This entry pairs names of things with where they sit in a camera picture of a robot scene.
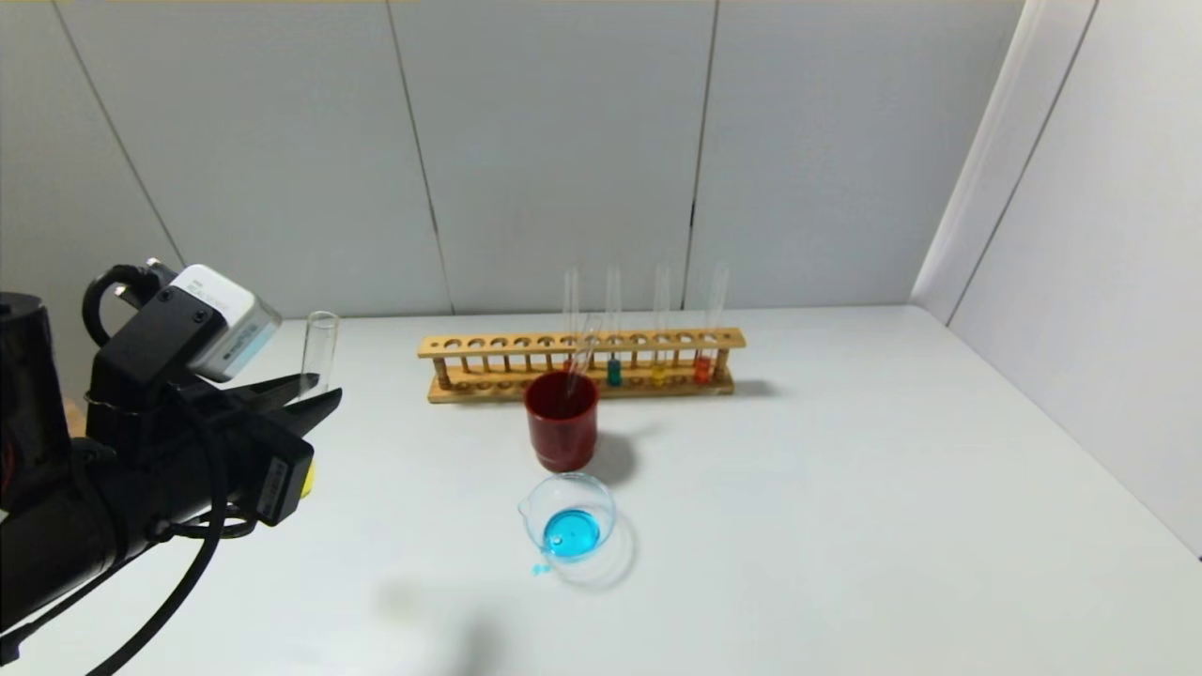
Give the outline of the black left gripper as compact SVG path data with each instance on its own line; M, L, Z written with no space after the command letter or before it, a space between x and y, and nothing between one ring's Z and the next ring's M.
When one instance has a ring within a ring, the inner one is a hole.
M343 389L300 398L317 384L315 373L287 374L224 390L246 409L172 407L180 425L166 444L113 472L121 556L175 538L203 539L214 523L224 539L246 536L293 515L315 458L305 435L343 403Z

